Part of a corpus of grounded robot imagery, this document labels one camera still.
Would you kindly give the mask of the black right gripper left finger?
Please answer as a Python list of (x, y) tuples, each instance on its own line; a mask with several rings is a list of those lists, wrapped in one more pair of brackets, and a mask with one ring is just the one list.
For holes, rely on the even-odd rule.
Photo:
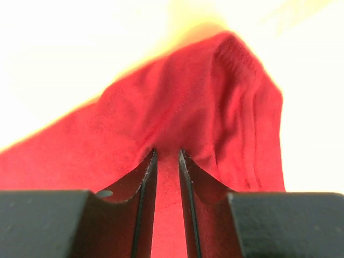
[(1, 257), (150, 257), (157, 153), (105, 189), (1, 192)]

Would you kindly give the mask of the dark red t-shirt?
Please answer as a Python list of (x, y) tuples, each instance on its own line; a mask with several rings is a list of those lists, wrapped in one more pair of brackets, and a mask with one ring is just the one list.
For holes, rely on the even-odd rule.
[(236, 191), (284, 191), (283, 98), (224, 32), (156, 60), (1, 153), (1, 189), (99, 191), (156, 149), (152, 257), (186, 257), (178, 153)]

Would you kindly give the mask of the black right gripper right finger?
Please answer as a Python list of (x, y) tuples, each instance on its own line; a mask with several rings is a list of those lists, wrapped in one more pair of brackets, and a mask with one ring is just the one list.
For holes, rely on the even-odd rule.
[(179, 153), (188, 257), (343, 257), (343, 195), (236, 192)]

